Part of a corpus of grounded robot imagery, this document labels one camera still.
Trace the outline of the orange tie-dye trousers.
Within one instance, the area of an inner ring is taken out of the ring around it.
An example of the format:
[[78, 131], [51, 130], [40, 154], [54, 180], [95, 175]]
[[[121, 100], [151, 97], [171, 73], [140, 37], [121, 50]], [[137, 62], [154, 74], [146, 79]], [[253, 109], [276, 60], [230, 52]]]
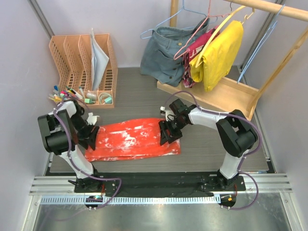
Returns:
[[100, 126], [96, 148], [85, 151], [90, 161], [137, 160], [181, 153], [180, 141], [160, 145], [160, 118], [140, 118]]

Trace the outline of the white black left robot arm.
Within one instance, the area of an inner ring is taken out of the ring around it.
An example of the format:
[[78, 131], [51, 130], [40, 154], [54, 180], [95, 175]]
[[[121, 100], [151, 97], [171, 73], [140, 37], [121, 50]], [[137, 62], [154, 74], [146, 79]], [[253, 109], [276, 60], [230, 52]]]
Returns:
[[39, 116], [38, 126], [46, 151], [65, 160], [75, 172], [76, 180], [69, 181], [75, 186], [75, 192], [95, 193], [103, 183], [80, 147], [90, 151], [96, 149], [98, 117], [89, 113], [84, 119], [84, 113], [84, 107], [76, 100], [64, 101], [52, 112]]

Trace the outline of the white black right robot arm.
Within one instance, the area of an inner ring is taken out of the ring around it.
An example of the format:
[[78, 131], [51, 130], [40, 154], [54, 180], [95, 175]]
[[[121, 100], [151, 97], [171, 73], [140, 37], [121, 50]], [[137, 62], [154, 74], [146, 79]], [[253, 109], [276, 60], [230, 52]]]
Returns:
[[258, 141], [253, 124], [240, 110], [228, 113], [212, 111], [196, 104], [187, 106], [180, 99], [172, 102], [168, 110], [160, 107], [160, 113], [165, 117], [158, 122], [160, 145], [179, 140], [182, 137], [181, 130], [186, 125], [201, 125], [218, 132], [226, 154], [214, 183], [222, 190], [229, 190], [239, 176], [239, 166], [244, 155]]

